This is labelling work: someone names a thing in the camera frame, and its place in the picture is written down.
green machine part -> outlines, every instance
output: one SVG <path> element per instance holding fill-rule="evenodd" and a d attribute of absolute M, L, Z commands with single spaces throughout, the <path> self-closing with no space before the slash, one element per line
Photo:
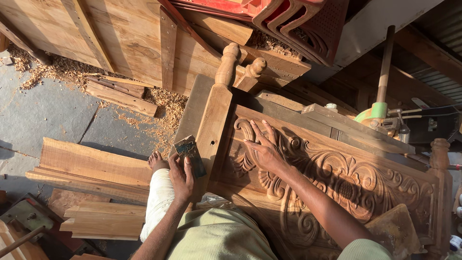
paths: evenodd
<path fill-rule="evenodd" d="M 372 104 L 372 107 L 368 110 L 362 111 L 359 115 L 355 117 L 356 122 L 362 122 L 363 120 L 369 118 L 382 118 L 387 117 L 387 103 L 385 102 L 376 102 Z"/>

person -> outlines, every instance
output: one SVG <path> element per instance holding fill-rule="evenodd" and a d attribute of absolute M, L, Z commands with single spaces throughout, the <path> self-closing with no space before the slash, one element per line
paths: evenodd
<path fill-rule="evenodd" d="M 279 155 L 274 130 L 267 121 L 262 122 L 268 138 L 251 120 L 261 144 L 244 140 L 245 144 L 256 151 L 259 165 L 292 187 L 319 224 L 343 249 L 338 259 L 392 259 L 384 247 L 374 242 L 363 224 Z M 166 162 L 159 152 L 149 159 L 155 173 L 151 180 L 146 224 L 141 234 L 144 243 L 133 255 L 133 260 L 277 259 L 258 224 L 242 211 L 222 208 L 187 210 L 197 196 L 198 188 L 191 160 L 184 158 L 184 171 L 178 162 L 177 154 Z"/>

white container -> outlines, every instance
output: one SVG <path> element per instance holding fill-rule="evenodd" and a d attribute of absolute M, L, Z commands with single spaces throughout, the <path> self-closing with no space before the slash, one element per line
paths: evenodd
<path fill-rule="evenodd" d="M 449 249 L 451 249 L 451 251 L 453 252 L 457 252 L 459 251 L 459 249 L 461 249 L 462 238 L 456 235 L 452 235 L 451 240 L 449 241 L 449 244 L 450 244 Z"/>

stone floor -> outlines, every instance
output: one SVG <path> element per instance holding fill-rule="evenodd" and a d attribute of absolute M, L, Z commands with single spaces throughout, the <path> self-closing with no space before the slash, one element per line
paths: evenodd
<path fill-rule="evenodd" d="M 8 52 L 0 57 L 9 56 Z M 15 71 L 13 65 L 0 62 L 0 190 L 10 201 L 30 192 L 45 204 L 53 187 L 28 180 L 25 172 L 39 165 L 43 137 L 78 143 L 107 152 L 147 160 L 155 134 L 146 130 L 155 124 L 134 127 L 127 118 L 142 121 L 134 113 L 115 105 L 99 108 L 100 99 L 85 95 L 68 82 L 43 79 L 43 85 L 19 90 L 28 73 Z M 126 260 L 140 245 L 139 241 L 107 240 L 101 244 L 107 257 Z"/>

green shirt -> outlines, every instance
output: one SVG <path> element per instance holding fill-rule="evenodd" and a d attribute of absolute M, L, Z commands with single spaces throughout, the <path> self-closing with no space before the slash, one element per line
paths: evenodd
<path fill-rule="evenodd" d="M 275 260 L 268 240 L 250 217 L 212 208 L 183 215 L 167 260 Z M 339 260 L 391 260 L 381 245 L 367 239 L 351 242 Z"/>

